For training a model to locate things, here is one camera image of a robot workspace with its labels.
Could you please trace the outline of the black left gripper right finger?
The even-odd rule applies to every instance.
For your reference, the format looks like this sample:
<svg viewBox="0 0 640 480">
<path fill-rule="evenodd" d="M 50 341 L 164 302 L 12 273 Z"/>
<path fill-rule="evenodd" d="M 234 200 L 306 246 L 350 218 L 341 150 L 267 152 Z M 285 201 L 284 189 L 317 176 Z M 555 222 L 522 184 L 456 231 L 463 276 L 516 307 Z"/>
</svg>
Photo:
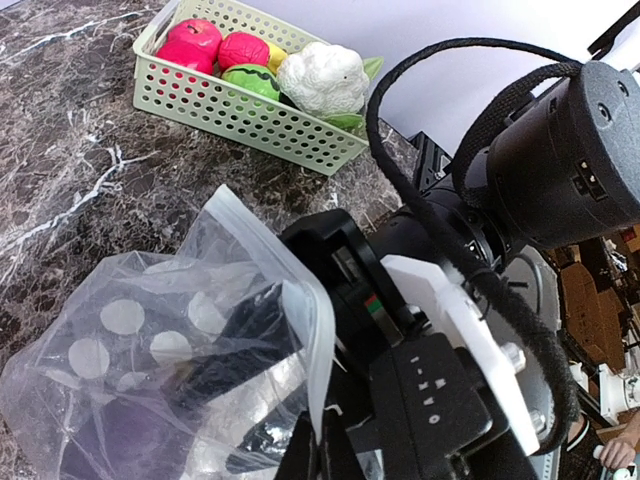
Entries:
<svg viewBox="0 0 640 480">
<path fill-rule="evenodd" d="M 322 480 L 365 480 L 355 451 L 346 436 L 325 434 L 320 448 Z"/>
</svg>

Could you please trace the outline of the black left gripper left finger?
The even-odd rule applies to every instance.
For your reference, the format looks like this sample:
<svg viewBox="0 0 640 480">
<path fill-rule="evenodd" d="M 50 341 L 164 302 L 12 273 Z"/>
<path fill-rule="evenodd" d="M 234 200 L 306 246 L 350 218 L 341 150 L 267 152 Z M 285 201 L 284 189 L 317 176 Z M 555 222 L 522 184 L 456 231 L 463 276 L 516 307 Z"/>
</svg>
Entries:
<svg viewBox="0 0 640 480">
<path fill-rule="evenodd" d="M 275 474 L 275 480 L 316 480 L 319 454 L 315 432 L 308 414 L 301 414 L 289 445 Z"/>
</svg>

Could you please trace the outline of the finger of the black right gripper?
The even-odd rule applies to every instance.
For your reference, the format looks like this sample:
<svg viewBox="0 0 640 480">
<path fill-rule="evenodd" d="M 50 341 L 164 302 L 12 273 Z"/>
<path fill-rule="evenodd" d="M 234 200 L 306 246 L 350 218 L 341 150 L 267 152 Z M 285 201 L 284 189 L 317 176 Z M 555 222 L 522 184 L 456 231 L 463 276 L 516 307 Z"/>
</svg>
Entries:
<svg viewBox="0 0 640 480">
<path fill-rule="evenodd" d="M 293 434 L 298 414 L 271 411 L 251 427 L 226 459 L 231 474 L 243 474 L 277 467 Z"/>
</svg>

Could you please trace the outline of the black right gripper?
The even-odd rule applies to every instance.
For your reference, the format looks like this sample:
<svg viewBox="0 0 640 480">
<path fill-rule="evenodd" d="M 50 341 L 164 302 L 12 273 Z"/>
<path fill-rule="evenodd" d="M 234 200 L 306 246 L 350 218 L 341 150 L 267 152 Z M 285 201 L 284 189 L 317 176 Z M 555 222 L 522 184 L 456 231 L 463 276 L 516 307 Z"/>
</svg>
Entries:
<svg viewBox="0 0 640 480">
<path fill-rule="evenodd" d="M 342 209 L 293 222 L 280 240 L 329 294 L 338 348 L 347 366 L 366 377 L 369 365 L 402 343 L 414 324 L 406 301 L 363 232 Z M 213 400 L 300 350 L 282 306 L 281 283 L 240 302 L 210 353 L 191 361 L 177 400 Z"/>
</svg>

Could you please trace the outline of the clear zip top bag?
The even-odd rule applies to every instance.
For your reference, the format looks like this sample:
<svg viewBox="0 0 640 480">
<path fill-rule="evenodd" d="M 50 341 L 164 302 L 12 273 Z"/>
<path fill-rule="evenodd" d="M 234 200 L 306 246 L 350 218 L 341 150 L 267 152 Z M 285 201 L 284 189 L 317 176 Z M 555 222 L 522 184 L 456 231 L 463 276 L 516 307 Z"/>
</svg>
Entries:
<svg viewBox="0 0 640 480">
<path fill-rule="evenodd" d="M 210 353 L 243 300 L 281 283 L 300 350 L 213 400 L 177 400 L 191 361 Z M 271 411 L 321 425 L 335 317 L 320 281 L 226 186 L 173 255 L 102 260 L 42 336 L 1 375 L 1 413 L 41 479 L 61 479 L 64 449 L 90 416 L 123 399 L 191 435 L 179 479 L 271 479 L 277 467 L 231 474 L 226 459 Z"/>
</svg>

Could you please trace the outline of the purple fake eggplant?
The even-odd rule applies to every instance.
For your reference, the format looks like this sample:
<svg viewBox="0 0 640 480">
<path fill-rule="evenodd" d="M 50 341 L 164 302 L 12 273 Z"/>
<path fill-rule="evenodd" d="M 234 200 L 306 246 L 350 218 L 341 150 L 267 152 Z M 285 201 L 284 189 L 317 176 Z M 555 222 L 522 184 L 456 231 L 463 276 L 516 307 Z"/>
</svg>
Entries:
<svg viewBox="0 0 640 480">
<path fill-rule="evenodd" d="M 191 435 L 171 416 L 114 400 L 92 414 L 67 443 L 61 479 L 179 479 Z"/>
</svg>

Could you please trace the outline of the white fake cauliflower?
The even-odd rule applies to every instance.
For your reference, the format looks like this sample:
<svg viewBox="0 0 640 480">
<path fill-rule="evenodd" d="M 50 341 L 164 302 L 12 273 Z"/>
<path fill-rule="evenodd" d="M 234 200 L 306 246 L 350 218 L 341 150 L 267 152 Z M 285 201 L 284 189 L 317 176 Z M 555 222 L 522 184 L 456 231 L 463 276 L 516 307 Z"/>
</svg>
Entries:
<svg viewBox="0 0 640 480">
<path fill-rule="evenodd" d="M 311 42 L 281 63 L 276 79 L 281 92 L 300 111 L 345 131 L 364 124 L 371 82 L 384 63 L 362 58 L 341 45 Z"/>
</svg>

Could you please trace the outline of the red fake round fruit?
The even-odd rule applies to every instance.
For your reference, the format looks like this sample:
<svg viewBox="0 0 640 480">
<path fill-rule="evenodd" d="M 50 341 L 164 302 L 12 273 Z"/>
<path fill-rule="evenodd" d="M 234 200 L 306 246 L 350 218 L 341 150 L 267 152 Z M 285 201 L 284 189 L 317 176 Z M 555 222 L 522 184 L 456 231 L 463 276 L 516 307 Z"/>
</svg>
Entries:
<svg viewBox="0 0 640 480">
<path fill-rule="evenodd" d="M 262 39 L 244 32 L 227 35 L 218 51 L 218 65 L 221 71 L 241 64 L 266 66 L 269 61 L 269 46 Z"/>
</svg>

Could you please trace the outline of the red fake apple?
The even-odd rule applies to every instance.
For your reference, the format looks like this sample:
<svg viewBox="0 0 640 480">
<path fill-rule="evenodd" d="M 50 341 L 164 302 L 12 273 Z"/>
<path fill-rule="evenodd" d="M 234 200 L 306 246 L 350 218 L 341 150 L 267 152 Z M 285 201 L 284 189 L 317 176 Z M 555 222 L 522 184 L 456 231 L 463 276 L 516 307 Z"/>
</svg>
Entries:
<svg viewBox="0 0 640 480">
<path fill-rule="evenodd" d="M 200 18 L 184 20 L 168 33 L 167 40 L 197 46 L 211 58 L 216 57 L 223 41 L 220 30 L 210 21 Z"/>
</svg>

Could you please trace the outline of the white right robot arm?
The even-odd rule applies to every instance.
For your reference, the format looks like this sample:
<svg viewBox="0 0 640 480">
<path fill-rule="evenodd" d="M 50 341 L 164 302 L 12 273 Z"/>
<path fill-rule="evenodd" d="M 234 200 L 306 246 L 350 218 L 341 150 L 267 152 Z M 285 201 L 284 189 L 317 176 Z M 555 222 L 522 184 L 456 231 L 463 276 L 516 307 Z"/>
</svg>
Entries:
<svg viewBox="0 0 640 480">
<path fill-rule="evenodd" d="M 380 449 L 389 479 L 533 479 L 579 411 L 556 333 L 502 278 L 531 245 L 562 247 L 639 220 L 639 88 L 628 71 L 552 54 L 502 90 L 424 188 L 386 151 L 384 94 L 410 67 L 464 47 L 428 46 L 376 87 L 367 136 L 403 207 L 365 236 L 343 210 L 281 237 L 334 306 L 344 367 L 321 433 L 302 414 L 280 479 L 359 479 Z"/>
</svg>

